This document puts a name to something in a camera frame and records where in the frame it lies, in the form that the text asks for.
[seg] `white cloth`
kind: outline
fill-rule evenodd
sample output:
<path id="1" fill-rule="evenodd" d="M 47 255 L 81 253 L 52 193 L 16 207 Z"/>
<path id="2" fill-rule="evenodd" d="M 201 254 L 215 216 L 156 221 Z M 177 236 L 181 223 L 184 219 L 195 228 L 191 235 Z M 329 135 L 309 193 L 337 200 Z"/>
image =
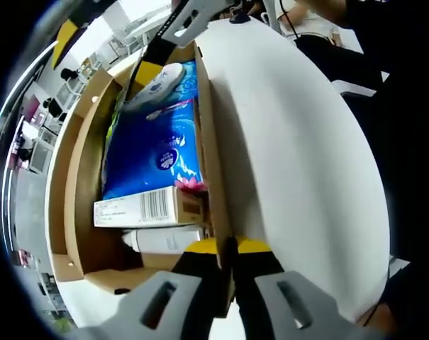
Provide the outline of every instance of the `white cloth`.
<path id="1" fill-rule="evenodd" d="M 279 20 L 284 15 L 284 12 L 282 11 L 279 0 L 274 0 L 274 5 L 276 9 L 276 17 L 277 20 Z M 282 0 L 282 5 L 284 6 L 285 11 L 290 11 L 295 7 L 295 5 L 297 5 L 297 3 L 294 0 Z M 282 33 L 287 38 L 296 39 L 293 30 L 290 28 L 287 29 L 286 27 L 286 25 L 280 23 Z M 309 34 L 319 35 L 324 38 L 332 38 L 333 34 L 337 34 L 336 25 L 324 18 L 321 18 L 313 11 L 308 11 L 307 17 L 305 17 L 300 24 L 294 25 L 294 28 L 299 35 Z"/>

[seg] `barcode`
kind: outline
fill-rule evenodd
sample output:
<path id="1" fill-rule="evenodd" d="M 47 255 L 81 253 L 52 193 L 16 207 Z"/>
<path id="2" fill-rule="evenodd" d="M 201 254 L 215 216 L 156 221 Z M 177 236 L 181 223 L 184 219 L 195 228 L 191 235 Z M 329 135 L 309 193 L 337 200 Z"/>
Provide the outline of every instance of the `barcode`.
<path id="1" fill-rule="evenodd" d="M 140 195 L 142 220 L 158 220 L 169 217 L 166 190 L 157 190 Z"/>

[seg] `black cable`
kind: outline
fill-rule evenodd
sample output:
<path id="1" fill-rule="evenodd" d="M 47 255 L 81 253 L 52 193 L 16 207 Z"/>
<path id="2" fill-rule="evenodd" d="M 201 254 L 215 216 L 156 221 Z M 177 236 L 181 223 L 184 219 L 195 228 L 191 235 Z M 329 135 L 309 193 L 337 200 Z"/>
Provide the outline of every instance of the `black cable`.
<path id="1" fill-rule="evenodd" d="M 282 12 L 284 12 L 285 18 L 287 19 L 288 23 L 289 23 L 289 24 L 290 24 L 290 26 L 291 26 L 291 29 L 292 29 L 292 30 L 293 30 L 293 32 L 294 32 L 294 35 L 296 36 L 296 39 L 299 39 L 299 34 L 296 32 L 296 30 L 294 29 L 293 24 L 291 23 L 291 21 L 290 21 L 289 17 L 287 16 L 286 11 L 285 11 L 285 9 L 284 9 L 284 5 L 282 4 L 282 0 L 279 0 L 279 3 L 280 3 L 280 8 L 282 9 Z"/>
<path id="2" fill-rule="evenodd" d="M 376 305 L 373 307 L 373 310 L 372 310 L 372 312 L 370 313 L 370 315 L 368 316 L 367 320 L 365 320 L 364 324 L 362 325 L 363 327 L 366 327 L 366 326 L 369 324 L 370 320 L 373 318 L 373 316 L 375 315 L 375 313 L 376 313 L 376 312 L 377 312 L 377 310 L 378 310 L 378 306 L 379 306 L 379 304 L 381 303 L 381 300 L 383 299 L 383 295 L 384 295 L 384 291 L 386 290 L 387 283 L 388 283 L 388 281 L 389 281 L 389 279 L 390 279 L 390 277 L 391 277 L 391 263 L 392 263 L 392 262 L 394 262 L 394 261 L 395 261 L 395 258 L 394 258 L 394 257 L 393 257 L 392 259 L 390 259 L 390 260 L 389 260 L 389 263 L 388 263 L 388 265 L 387 265 L 387 277 L 386 277 L 386 283 L 384 284 L 384 290 L 383 290 L 383 293 L 381 294 L 381 296 L 380 296 L 380 298 L 379 298 L 378 302 L 376 303 Z"/>

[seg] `cardboard box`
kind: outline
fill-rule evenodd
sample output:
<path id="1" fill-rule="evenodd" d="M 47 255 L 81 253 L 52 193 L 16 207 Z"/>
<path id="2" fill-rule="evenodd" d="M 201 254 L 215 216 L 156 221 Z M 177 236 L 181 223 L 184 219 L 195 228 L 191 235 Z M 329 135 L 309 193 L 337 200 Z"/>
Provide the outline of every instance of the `cardboard box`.
<path id="1" fill-rule="evenodd" d="M 203 203 L 174 186 L 95 202 L 95 227 L 149 228 L 203 223 Z"/>
<path id="2" fill-rule="evenodd" d="M 178 49 L 168 62 L 196 60 L 204 178 L 208 186 L 209 220 L 223 263 L 231 235 L 224 200 L 221 166 L 211 111 L 210 84 L 195 44 Z M 157 271 L 171 270 L 178 256 L 138 254 L 121 239 L 116 228 L 96 228 L 94 203 L 101 199 L 100 171 L 107 129 L 121 86 L 130 67 L 115 79 L 99 70 L 87 85 L 74 114 L 67 119 L 62 143 L 53 154 L 55 168 L 48 175 L 48 222 L 55 277 L 60 282 L 82 278 L 112 293 L 124 293 Z"/>

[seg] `pink flower logo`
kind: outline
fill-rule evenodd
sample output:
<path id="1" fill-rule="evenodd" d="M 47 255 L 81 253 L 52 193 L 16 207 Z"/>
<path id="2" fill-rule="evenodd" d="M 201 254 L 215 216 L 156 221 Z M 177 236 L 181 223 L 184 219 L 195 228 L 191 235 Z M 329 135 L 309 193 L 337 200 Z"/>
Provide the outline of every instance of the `pink flower logo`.
<path id="1" fill-rule="evenodd" d="M 191 177 L 190 180 L 183 177 L 182 181 L 176 180 L 174 182 L 174 186 L 187 193 L 198 193 L 200 191 L 206 190 L 205 183 L 203 183 L 202 181 L 197 182 L 195 177 Z"/>

